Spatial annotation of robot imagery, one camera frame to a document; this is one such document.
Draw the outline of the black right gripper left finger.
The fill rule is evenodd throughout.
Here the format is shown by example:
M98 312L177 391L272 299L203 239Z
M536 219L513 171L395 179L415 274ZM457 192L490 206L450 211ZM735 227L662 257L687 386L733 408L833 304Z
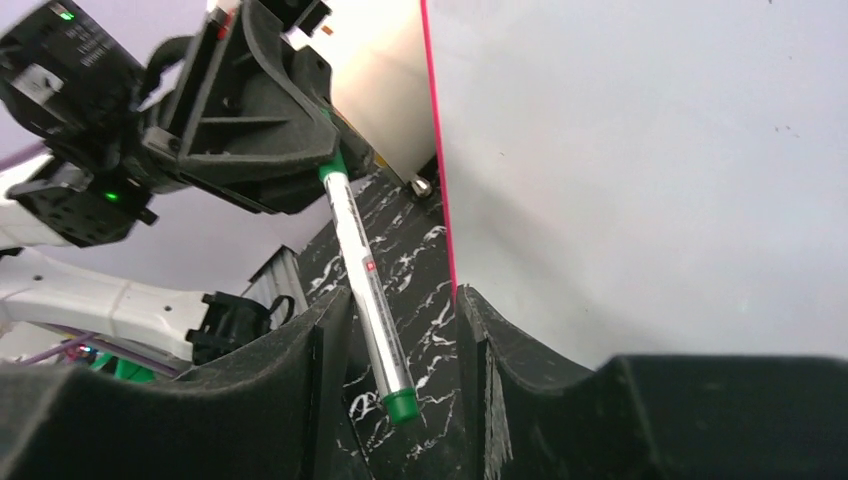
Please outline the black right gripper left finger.
M1 369L5 479L328 479L352 330L339 287L173 381Z

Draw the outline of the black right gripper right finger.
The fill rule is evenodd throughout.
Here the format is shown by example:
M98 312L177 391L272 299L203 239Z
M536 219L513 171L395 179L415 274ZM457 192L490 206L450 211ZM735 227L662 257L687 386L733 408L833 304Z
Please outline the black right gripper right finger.
M472 479L843 479L847 364L617 355L589 370L455 298Z

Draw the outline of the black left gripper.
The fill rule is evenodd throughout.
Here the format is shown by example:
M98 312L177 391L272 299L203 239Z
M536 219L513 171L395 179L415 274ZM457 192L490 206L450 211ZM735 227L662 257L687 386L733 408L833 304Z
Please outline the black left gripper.
M336 111L332 68L283 37L285 2L216 1L177 53L175 88L138 121L135 179L157 194L196 187L251 212L293 215L324 194L319 169L341 154L351 179L375 151Z

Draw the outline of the green white marker pen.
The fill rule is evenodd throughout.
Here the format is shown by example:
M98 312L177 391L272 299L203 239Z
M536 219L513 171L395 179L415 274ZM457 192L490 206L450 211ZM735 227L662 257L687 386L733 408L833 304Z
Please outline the green white marker pen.
M319 177L380 399L393 424L409 422L420 415L415 387L340 151L319 168Z

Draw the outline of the pink framed whiteboard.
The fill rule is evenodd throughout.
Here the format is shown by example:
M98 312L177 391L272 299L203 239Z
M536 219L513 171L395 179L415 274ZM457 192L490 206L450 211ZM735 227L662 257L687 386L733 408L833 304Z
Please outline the pink framed whiteboard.
M847 353L843 1L426 1L452 275L584 366Z

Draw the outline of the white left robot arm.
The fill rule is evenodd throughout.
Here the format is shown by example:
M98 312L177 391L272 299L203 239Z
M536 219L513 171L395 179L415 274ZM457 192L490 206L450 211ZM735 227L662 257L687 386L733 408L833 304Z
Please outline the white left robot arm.
M1 317L82 330L201 365L271 330L273 306L174 291L63 265L40 245L114 244L157 217L157 195L195 187L251 213L295 214L374 150L335 110L332 69L310 47L322 1L242 1L139 63L77 3L44 1L1 38L1 99L42 157L1 181Z

